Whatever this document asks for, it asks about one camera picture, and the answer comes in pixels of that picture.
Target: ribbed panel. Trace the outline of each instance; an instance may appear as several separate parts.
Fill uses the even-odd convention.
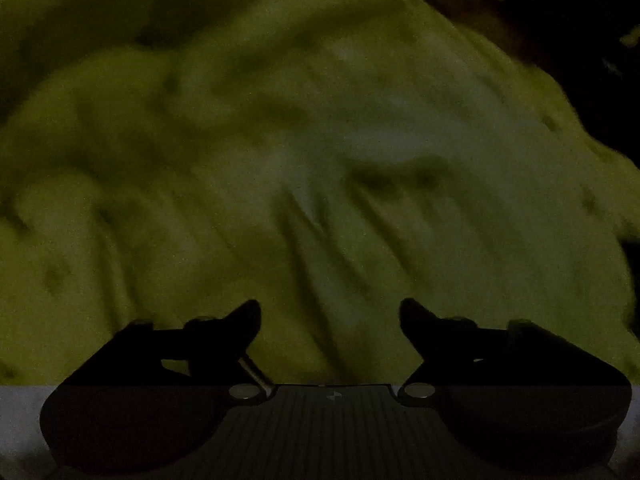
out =
[[[56,480],[85,476],[67,471]],[[232,409],[204,446],[172,466],[119,480],[519,478],[463,450],[437,413],[398,404],[386,386],[281,386]],[[606,479],[609,472],[566,479]]]

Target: yellow fabric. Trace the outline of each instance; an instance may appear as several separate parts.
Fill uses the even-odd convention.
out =
[[[56,2],[29,27],[0,6],[3,91],[28,96],[0,131],[0,383],[248,298],[273,380],[401,383],[407,296],[640,382],[616,241],[640,174],[544,73],[420,0],[128,0],[104,28]]]

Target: yellow blanket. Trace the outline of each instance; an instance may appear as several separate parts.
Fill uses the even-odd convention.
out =
[[[263,307],[277,382],[401,383],[398,323],[527,318],[640,383],[640,173],[420,0],[0,0],[0,384]]]

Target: wrinkled cloth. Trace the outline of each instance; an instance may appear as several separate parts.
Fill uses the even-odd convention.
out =
[[[255,298],[273,381],[399,384],[405,297],[530,319],[640,383],[617,242],[640,173],[548,75],[421,0],[217,0],[189,26],[131,0],[121,27],[56,27],[78,1],[4,46],[37,62],[5,79],[1,383]]]

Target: ribbed gray surface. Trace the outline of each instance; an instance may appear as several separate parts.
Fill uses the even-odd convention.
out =
[[[70,470],[57,480],[85,479]],[[232,409],[204,446],[172,466],[120,480],[499,479],[437,413],[398,404],[386,386],[281,386]],[[605,469],[566,479],[612,478]]]

